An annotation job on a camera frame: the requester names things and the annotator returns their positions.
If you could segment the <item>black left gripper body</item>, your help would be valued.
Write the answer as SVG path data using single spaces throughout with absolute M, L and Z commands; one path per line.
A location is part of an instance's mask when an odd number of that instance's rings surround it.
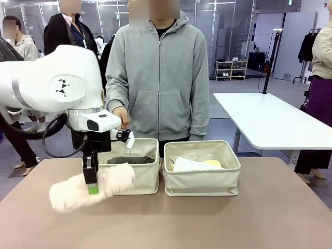
M 72 144 L 74 149 L 79 149 L 83 143 L 83 139 L 87 135 L 87 142 L 83 148 L 79 151 L 84 152 L 88 150 L 88 152 L 96 150 L 98 153 L 104 153 L 111 151 L 111 142 L 110 142 L 110 132 L 79 132 L 72 130 L 71 137 L 72 137 Z

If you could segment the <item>person's right hand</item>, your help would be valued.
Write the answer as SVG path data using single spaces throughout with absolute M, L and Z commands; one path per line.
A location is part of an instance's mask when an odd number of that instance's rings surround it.
M 128 129 L 129 128 L 129 116 L 128 111 L 123 107 L 115 108 L 112 113 L 121 119 L 121 128 Z

